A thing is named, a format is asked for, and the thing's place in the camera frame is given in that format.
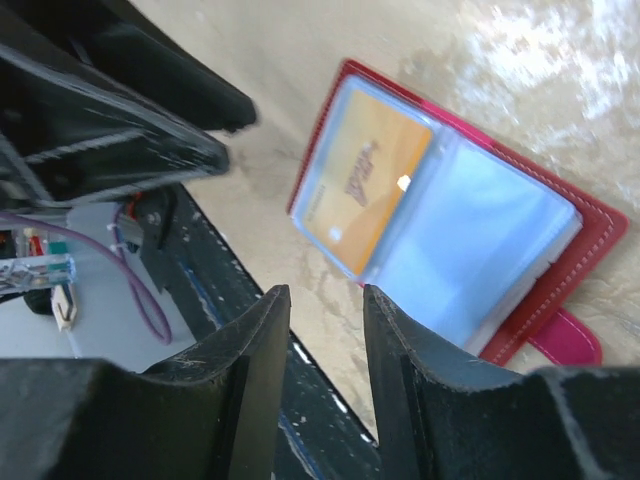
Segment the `beige floor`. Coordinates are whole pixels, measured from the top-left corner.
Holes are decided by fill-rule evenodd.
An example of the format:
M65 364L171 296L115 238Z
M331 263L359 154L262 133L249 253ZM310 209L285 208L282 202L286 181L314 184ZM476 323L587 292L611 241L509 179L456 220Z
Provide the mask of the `beige floor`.
M640 363L640 9L636 0L134 0L252 96L229 176L191 191L263 288L292 287L294 330L373 426L360 289L292 227L285 203L342 57L358 58L629 215L571 297L609 364ZM545 360L525 349L510 366Z

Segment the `pink tab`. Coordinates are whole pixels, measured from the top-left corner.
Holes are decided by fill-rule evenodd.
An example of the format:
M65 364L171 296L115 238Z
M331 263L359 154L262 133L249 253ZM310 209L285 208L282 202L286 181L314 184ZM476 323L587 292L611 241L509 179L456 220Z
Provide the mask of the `pink tab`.
M556 365L602 365L600 341L564 308L558 309L529 343Z

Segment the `purple wire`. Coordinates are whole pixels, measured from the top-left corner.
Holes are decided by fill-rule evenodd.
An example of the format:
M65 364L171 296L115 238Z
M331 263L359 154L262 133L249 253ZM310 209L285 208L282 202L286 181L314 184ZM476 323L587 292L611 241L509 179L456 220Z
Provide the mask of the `purple wire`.
M127 257L124 254L124 249L122 248L122 243L124 243L124 239L122 238L122 234L120 232L120 227L118 226L118 220L120 220L120 215L122 215L122 210L124 210L124 205L118 205L113 214L113 240L115 242L116 251L118 252L118 256L120 257L120 261L127 265ZM164 340L167 338L166 332L168 332L169 343L171 342L171 327L169 326L169 322L167 321L164 312L161 317L159 317L160 322L162 323L163 332L158 331L156 326L153 324L153 321L149 317L149 314L144 309L144 305L142 304L142 300L140 299L140 294L138 293L138 289L136 286L129 281L129 290L131 290L131 296L133 297L133 303L136 305L136 309L142 318L142 321L147 326L147 328L153 333L153 335L160 339Z
M97 240L94 240L93 238L87 235L84 235L83 233L76 232L74 230L69 230L68 228L59 227L57 225L52 225L47 222L41 222L40 220L34 220L31 218L23 217L21 215L15 215L13 213L8 213L8 212L0 212L0 220L5 220L11 223L18 223L28 227L39 228L42 230L47 230L49 232L57 233L58 235L62 235L67 238L73 238L74 240L77 240L79 242L86 244L87 246L95 250L97 253L105 257L113 265L115 265L118 268L118 270L120 270L124 274L125 277L127 277L127 280L129 280L129 286L131 287L132 292L134 294L134 300L137 299L136 305L139 304L139 308L141 309L141 311L144 312L144 309L142 307L142 302L139 295L142 295L142 297L144 297L144 299L151 306L151 309L156 314L158 320L160 321L160 328L162 331L159 331L155 327L155 325L151 322L151 319L146 314L146 312L144 314L141 313L142 319L144 320L146 326L149 328L151 333L163 345L169 345L171 343L171 340L172 340L171 327L169 326L169 321L167 320L167 316L162 311L162 307L160 307L160 305L158 304L158 301L155 299L155 297L153 296L151 291L147 288L147 286L144 284L144 282L140 280L140 277L138 277L138 275L136 275L136 273L133 270L131 270L131 268L122 260L122 258L119 258L118 256L116 256L107 247L102 245Z

